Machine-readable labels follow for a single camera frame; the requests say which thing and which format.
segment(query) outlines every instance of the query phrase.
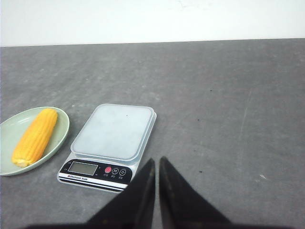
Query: light green plate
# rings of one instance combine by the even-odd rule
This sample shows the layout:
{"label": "light green plate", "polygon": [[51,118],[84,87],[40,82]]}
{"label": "light green plate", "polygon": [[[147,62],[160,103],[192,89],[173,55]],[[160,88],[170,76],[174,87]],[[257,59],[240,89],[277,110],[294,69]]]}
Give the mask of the light green plate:
{"label": "light green plate", "polygon": [[[26,131],[26,129],[36,118],[38,113],[45,108],[53,108],[57,111],[58,114],[57,122],[53,130],[52,137],[47,147],[45,148],[40,160],[25,168],[18,167],[10,160],[12,153],[17,143],[21,139],[22,135]],[[51,106],[37,107],[21,112],[1,123],[0,175],[12,176],[12,175],[24,173],[31,169],[34,169],[35,167],[47,161],[51,156],[53,156],[57,152],[57,150],[63,144],[64,140],[67,137],[69,126],[70,126],[70,122],[68,115],[63,110]]]}

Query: white scale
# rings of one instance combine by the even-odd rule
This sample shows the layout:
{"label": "white scale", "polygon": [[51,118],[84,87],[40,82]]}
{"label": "white scale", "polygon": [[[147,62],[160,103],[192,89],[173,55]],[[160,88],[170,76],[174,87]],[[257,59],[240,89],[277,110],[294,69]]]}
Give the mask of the white scale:
{"label": "white scale", "polygon": [[135,176],[156,117],[147,106],[99,105],[71,144],[58,181],[123,191]]}

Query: gray countertop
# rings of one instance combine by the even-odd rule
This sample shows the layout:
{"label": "gray countertop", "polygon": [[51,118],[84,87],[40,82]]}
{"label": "gray countertop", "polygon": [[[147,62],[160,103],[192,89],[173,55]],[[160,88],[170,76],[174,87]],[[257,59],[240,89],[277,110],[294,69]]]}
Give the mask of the gray countertop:
{"label": "gray countertop", "polygon": [[140,167],[167,156],[234,222],[304,226],[304,102],[305,39],[2,48],[1,121],[49,105],[71,128],[46,163],[1,177],[1,228],[85,222],[116,196],[56,180],[103,103],[156,111]]}

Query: button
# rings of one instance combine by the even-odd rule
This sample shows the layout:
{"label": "button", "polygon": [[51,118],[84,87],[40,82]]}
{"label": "button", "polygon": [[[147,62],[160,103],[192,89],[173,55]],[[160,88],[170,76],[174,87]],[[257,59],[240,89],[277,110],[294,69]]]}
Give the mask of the button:
{"label": "button", "polygon": [[118,169],[118,168],[114,168],[114,169],[112,170],[112,174],[118,174],[118,172],[119,172],[119,169]]}
{"label": "button", "polygon": [[121,171],[120,171],[120,175],[121,176],[124,176],[126,174],[126,169],[122,169]]}
{"label": "button", "polygon": [[110,173],[111,172],[111,167],[105,168],[105,173]]}

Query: yellow corn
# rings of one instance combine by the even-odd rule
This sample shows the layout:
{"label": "yellow corn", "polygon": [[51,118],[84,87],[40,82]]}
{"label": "yellow corn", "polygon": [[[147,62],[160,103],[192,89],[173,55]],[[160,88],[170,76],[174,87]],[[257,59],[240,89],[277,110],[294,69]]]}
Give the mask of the yellow corn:
{"label": "yellow corn", "polygon": [[46,148],[57,121],[54,109],[43,109],[25,131],[18,142],[11,160],[20,167],[26,167],[38,161]]}

